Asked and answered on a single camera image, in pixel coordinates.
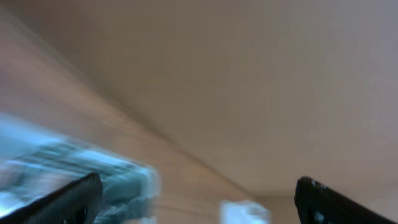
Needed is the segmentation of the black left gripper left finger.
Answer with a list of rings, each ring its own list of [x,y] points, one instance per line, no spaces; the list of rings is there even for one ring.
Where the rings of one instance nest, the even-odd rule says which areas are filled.
[[[1,218],[1,224],[93,224],[103,197],[98,173],[90,173]]]

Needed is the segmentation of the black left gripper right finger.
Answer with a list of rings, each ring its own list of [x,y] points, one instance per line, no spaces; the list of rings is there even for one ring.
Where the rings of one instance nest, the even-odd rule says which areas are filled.
[[[395,224],[315,179],[298,179],[294,196],[301,224]]]

